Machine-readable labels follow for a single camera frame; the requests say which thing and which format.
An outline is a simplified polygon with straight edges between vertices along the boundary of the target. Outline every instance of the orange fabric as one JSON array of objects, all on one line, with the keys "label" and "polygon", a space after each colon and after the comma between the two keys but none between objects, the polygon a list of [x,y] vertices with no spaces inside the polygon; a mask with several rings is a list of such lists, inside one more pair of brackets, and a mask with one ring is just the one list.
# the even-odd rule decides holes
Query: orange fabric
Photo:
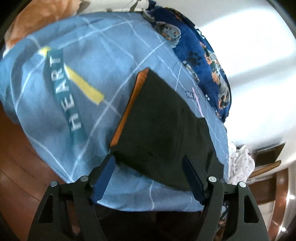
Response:
[{"label": "orange fabric", "polygon": [[112,138],[112,141],[111,141],[111,144],[110,146],[115,146],[117,145],[118,141],[119,141],[119,138],[121,136],[121,133],[122,133],[122,130],[124,128],[124,125],[128,119],[128,115],[129,113],[131,112],[131,109],[133,107],[133,104],[136,100],[136,98],[138,97],[139,93],[140,93],[140,90],[147,78],[147,75],[148,75],[148,71],[149,69],[144,69],[143,71],[141,71],[140,73],[138,73],[138,76],[137,76],[137,79],[136,79],[136,83],[135,83],[135,87],[133,89],[133,92],[131,94],[131,97],[130,97],[130,100],[128,102],[128,105],[126,107],[126,110],[120,120],[120,123],[115,131],[115,134]]}]

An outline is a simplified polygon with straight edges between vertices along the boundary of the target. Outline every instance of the bed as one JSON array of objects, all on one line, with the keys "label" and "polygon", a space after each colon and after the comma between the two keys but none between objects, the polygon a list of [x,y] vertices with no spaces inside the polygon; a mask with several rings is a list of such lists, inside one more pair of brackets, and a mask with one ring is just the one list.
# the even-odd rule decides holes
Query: bed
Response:
[{"label": "bed", "polygon": [[[86,134],[71,146],[67,122],[45,68],[46,52],[62,49]],[[223,123],[167,41],[139,13],[91,13],[53,23],[27,36],[0,62],[0,98],[40,157],[66,182],[100,165],[129,100],[135,78],[150,68],[208,123],[217,157],[228,174]],[[125,211],[199,211],[191,192],[177,191],[117,164],[100,204]]]}]

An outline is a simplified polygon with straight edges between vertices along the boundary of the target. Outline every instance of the yellow stripe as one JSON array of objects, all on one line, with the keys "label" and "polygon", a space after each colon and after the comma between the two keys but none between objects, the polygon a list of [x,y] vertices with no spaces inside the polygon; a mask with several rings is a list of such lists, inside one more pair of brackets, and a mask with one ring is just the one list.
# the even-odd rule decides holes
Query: yellow stripe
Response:
[{"label": "yellow stripe", "polygon": [[[39,50],[39,54],[43,55],[44,57],[47,56],[47,51],[50,51],[50,47],[44,47]],[[104,95],[96,90],[93,86],[88,84],[80,75],[75,73],[70,67],[65,65],[65,70],[69,76],[69,79],[73,81],[78,88],[89,98],[92,102],[99,104],[103,99]]]}]

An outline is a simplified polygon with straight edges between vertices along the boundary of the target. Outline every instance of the paw print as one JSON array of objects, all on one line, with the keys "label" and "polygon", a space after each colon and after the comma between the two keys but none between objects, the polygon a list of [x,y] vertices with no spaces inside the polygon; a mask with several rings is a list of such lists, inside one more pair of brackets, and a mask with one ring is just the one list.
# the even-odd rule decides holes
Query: paw print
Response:
[{"label": "paw print", "polygon": [[192,52],[190,51],[188,53],[188,58],[186,59],[186,61],[191,65],[191,66],[197,66],[197,65],[201,65],[200,60],[202,59],[198,53],[196,52]]}]

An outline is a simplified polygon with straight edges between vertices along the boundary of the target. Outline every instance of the silver screw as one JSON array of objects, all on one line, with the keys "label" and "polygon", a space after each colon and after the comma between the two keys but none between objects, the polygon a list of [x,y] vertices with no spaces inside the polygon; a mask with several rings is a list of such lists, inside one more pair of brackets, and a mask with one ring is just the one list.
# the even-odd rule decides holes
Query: silver screw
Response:
[{"label": "silver screw", "polygon": [[88,179],[89,179],[88,176],[82,176],[82,177],[80,178],[80,181],[82,181],[82,182],[86,182]]},{"label": "silver screw", "polygon": [[245,188],[245,187],[247,186],[244,182],[240,182],[239,185],[240,185],[242,188]]},{"label": "silver screw", "polygon": [[51,183],[50,183],[50,186],[51,187],[55,187],[57,185],[57,181],[52,181]]},{"label": "silver screw", "polygon": [[217,181],[217,178],[215,178],[215,177],[209,177],[209,181],[214,183],[214,182]]}]

